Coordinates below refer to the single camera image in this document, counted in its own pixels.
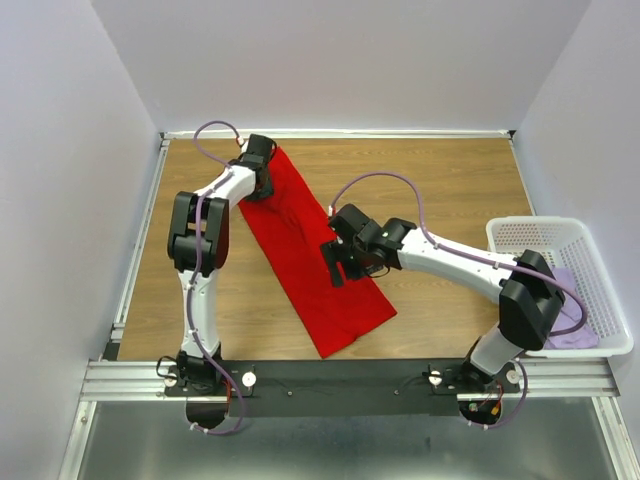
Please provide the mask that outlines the red t-shirt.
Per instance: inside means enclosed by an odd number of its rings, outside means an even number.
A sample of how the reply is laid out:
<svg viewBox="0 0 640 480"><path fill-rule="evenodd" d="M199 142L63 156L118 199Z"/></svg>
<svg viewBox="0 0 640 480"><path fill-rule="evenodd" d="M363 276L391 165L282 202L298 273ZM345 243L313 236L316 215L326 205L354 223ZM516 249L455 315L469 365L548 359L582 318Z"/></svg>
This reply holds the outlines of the red t-shirt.
<svg viewBox="0 0 640 480"><path fill-rule="evenodd" d="M326 213L281 148L269 171L274 193L243 200L240 210L318 354L327 358L397 311L370 279L333 287L320 249L335 239Z"/></svg>

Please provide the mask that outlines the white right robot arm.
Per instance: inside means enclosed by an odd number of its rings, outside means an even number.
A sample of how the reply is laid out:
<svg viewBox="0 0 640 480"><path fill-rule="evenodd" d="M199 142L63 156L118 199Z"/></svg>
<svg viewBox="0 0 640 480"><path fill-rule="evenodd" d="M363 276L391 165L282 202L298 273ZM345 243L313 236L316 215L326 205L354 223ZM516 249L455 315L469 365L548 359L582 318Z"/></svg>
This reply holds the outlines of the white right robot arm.
<svg viewBox="0 0 640 480"><path fill-rule="evenodd" d="M329 228L335 237L320 251L335 287L381 270L408 270L450 280L497 304L497 322L472 345L455 376L474 392L493 384L522 352L541 350L564 304L545 259L531 250L515 258L481 251L428 238L417 225L399 218L379 225L369 217L336 215Z"/></svg>

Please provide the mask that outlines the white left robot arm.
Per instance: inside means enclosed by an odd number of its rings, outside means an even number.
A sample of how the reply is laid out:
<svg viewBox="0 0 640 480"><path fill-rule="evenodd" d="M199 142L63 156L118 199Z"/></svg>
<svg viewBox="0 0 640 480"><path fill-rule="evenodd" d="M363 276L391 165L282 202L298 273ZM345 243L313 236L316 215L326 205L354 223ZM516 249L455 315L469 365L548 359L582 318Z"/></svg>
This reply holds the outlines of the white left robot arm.
<svg viewBox="0 0 640 480"><path fill-rule="evenodd" d="M231 161L208 185L181 191L174 199L167 253L181 283L184 315L177 372L201 395L214 393L223 378L212 363L219 359L221 346L216 291L230 249L231 211L243 200L273 193L269 162L250 154Z"/></svg>

